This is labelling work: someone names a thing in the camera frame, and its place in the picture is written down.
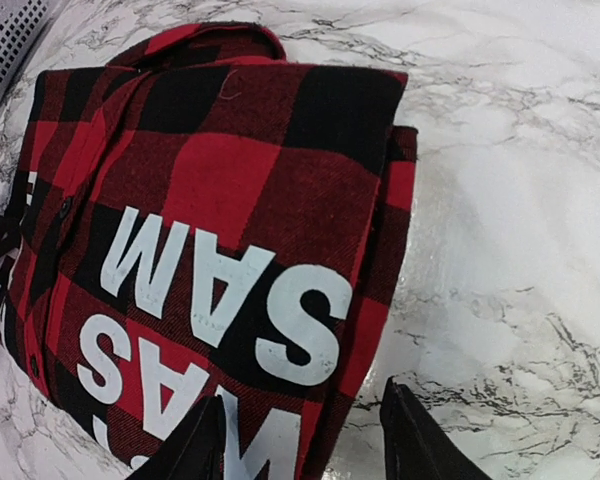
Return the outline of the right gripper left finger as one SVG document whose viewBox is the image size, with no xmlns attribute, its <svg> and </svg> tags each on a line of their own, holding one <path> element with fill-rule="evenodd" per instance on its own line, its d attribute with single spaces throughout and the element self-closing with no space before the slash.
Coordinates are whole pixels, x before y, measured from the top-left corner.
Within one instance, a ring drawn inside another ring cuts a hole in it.
<svg viewBox="0 0 600 480">
<path fill-rule="evenodd" d="M 220 480 L 224 474 L 226 415 L 221 396 L 204 396 L 128 480 Z"/>
</svg>

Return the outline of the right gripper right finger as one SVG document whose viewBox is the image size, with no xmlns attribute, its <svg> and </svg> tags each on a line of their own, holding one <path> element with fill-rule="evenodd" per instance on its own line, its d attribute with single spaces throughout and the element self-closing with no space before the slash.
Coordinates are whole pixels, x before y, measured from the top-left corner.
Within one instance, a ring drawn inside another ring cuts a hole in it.
<svg viewBox="0 0 600 480">
<path fill-rule="evenodd" d="M 388 379 L 380 408 L 388 480 L 489 480 L 413 392 Z"/>
</svg>

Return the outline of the red black plaid shirt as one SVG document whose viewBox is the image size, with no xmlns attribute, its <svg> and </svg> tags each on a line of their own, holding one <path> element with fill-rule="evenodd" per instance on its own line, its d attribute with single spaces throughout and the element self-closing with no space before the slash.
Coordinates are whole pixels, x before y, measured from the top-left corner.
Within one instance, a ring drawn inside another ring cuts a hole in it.
<svg viewBox="0 0 600 480">
<path fill-rule="evenodd" d="M 128 465 L 218 394 L 226 478 L 320 478 L 404 256 L 406 84 L 249 23 L 42 72 L 9 205 L 18 366 Z"/>
</svg>

